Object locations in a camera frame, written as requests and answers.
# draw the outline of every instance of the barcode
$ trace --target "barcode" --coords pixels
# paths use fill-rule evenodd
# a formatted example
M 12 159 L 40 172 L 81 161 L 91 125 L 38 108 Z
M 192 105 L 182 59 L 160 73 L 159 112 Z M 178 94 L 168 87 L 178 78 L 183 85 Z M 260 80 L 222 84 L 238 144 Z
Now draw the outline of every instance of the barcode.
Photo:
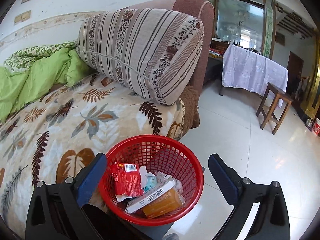
M 150 197 L 147 197 L 147 200 L 151 201 L 153 200 L 155 197 L 158 197 L 161 193 L 163 193 L 163 189 L 159 189 L 157 192 L 153 193 Z
M 125 171 L 137 171 L 137 166 L 135 164 L 125 164 L 124 170 Z

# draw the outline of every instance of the orange box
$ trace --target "orange box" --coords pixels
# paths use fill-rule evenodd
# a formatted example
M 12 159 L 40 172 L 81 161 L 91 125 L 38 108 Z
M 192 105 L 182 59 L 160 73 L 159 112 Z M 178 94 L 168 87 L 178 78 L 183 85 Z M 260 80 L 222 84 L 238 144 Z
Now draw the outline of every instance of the orange box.
M 155 218 L 171 212 L 184 204 L 183 197 L 174 189 L 170 189 L 161 197 L 142 208 L 147 218 Z

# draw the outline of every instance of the white box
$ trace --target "white box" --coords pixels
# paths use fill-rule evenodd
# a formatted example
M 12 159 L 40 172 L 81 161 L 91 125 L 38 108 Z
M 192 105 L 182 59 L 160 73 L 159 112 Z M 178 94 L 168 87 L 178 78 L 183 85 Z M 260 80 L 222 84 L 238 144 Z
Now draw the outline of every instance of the white box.
M 150 202 L 162 196 L 164 193 L 169 191 L 174 186 L 175 182 L 174 180 L 171 180 L 163 185 L 159 184 L 158 186 L 147 190 L 145 194 L 143 194 L 142 196 L 129 201 L 125 211 L 127 211 L 130 214 L 137 211 L 138 209 L 144 207 L 145 205 L 148 205 Z

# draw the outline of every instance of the metal screw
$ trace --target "metal screw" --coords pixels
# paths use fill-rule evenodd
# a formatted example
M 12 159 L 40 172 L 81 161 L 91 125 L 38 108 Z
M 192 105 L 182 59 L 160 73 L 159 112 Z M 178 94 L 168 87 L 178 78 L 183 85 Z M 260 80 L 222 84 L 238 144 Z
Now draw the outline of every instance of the metal screw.
M 243 182 L 244 184 L 250 184 L 250 183 L 251 183 L 251 180 L 250 180 L 249 178 L 243 178 L 243 179 L 242 179 L 242 182 Z
M 272 185 L 275 186 L 275 187 L 280 187 L 280 183 L 277 182 L 277 181 L 273 181 L 273 182 L 272 182 Z
M 68 184 L 72 183 L 73 182 L 73 177 L 67 177 L 65 179 L 65 182 L 68 183 Z
M 43 181 L 39 181 L 38 183 L 37 183 L 37 187 L 42 187 L 43 186 Z

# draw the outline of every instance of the red plastic basket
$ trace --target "red plastic basket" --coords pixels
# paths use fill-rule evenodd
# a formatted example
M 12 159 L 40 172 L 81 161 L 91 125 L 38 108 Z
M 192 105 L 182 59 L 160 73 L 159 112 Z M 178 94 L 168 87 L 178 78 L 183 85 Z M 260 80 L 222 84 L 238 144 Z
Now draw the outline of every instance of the red plastic basket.
M 204 185 L 202 167 L 196 156 L 182 143 L 159 135 L 139 135 L 115 145 L 107 154 L 107 169 L 99 183 L 100 194 L 113 213 L 141 226 L 161 226 L 185 216 L 198 202 Z M 147 171 L 171 174 L 183 185 L 184 205 L 157 218 L 147 219 L 129 214 L 124 203 L 118 203 L 114 193 L 110 166 L 115 162 L 146 165 Z

